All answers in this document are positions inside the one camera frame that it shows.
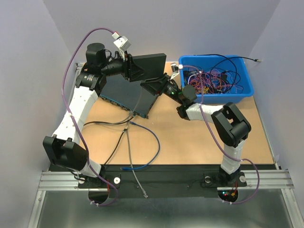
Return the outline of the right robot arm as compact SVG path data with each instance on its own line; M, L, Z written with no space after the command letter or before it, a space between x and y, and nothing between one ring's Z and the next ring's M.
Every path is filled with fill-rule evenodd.
M196 103L196 90L191 85L179 88L167 75L141 82L141 87L152 95L165 94L180 104L177 113L189 121L204 121L212 138L223 153L219 169L219 181L230 185L240 172L241 153L251 125L238 107L229 102L225 105L203 105Z

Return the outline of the small black switch box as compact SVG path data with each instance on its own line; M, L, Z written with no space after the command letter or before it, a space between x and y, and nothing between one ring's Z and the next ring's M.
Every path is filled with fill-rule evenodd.
M147 80L163 76L166 57L164 53L147 55L146 66L144 67L147 72Z

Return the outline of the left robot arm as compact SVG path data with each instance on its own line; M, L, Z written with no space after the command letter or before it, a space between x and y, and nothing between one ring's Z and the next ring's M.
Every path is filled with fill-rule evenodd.
M70 103L64 101L66 114L52 136L46 136L43 147L53 165L77 171L87 177L95 187L105 184L104 168L89 157L88 146L81 133L85 120L96 102L107 76L124 72L123 59L109 61L105 46L92 43L87 46L86 63L76 78L74 94Z

